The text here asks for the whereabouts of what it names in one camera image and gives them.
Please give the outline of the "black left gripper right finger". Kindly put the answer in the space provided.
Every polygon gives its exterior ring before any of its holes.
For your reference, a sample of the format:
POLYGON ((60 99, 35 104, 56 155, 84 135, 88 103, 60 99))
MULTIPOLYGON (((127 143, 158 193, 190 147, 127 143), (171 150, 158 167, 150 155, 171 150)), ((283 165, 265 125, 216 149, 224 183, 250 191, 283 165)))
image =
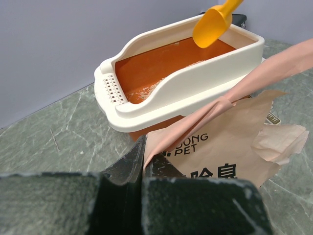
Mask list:
POLYGON ((183 178, 183 174, 165 156, 157 154, 146 166, 143 178, 183 178))

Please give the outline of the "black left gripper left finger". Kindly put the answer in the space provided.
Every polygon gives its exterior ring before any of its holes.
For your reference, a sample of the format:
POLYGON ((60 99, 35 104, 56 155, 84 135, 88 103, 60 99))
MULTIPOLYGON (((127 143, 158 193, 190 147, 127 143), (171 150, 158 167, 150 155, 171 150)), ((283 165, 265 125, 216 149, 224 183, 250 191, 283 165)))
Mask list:
POLYGON ((135 183, 142 176, 146 136, 141 136, 132 148, 119 160, 102 171, 102 174, 113 184, 122 186, 135 183))

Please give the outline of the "pink cat litter bag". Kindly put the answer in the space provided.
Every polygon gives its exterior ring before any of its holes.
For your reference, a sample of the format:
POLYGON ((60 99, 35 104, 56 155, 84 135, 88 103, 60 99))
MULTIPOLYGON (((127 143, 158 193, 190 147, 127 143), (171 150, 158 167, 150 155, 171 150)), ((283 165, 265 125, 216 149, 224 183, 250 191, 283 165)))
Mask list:
POLYGON ((267 86, 312 66, 312 40, 271 56, 223 96, 148 133, 144 165, 167 151, 169 162, 189 178, 238 178, 261 186, 302 151, 309 135, 303 126, 265 124, 273 100, 283 95, 267 86))

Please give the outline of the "yellow plastic scoop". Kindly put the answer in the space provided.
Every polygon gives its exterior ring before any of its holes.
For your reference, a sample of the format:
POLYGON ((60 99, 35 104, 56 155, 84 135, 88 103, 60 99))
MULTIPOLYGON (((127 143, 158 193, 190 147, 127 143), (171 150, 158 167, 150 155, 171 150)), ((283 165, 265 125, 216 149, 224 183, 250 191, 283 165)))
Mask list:
POLYGON ((192 38, 200 48, 207 48, 217 41, 230 27, 232 13, 243 0, 226 0, 222 5, 209 8, 193 28, 192 38))

